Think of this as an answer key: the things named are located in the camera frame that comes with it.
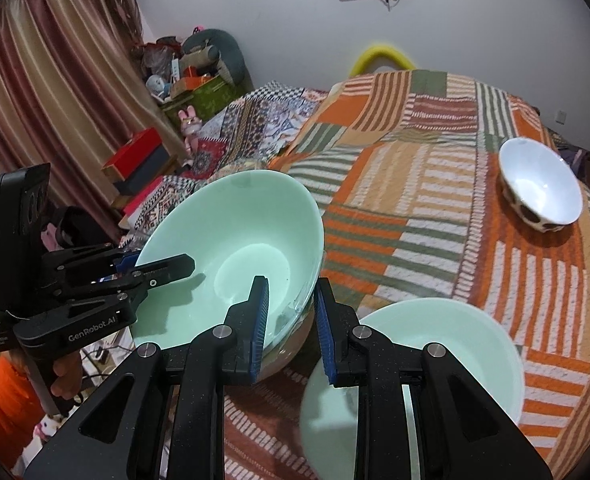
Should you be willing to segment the left hand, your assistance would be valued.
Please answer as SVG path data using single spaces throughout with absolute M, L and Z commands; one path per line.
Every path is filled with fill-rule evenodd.
M 72 352 L 56 360 L 53 370 L 56 378 L 51 386 L 52 395 L 71 400 L 81 390 L 83 366 L 80 353 Z

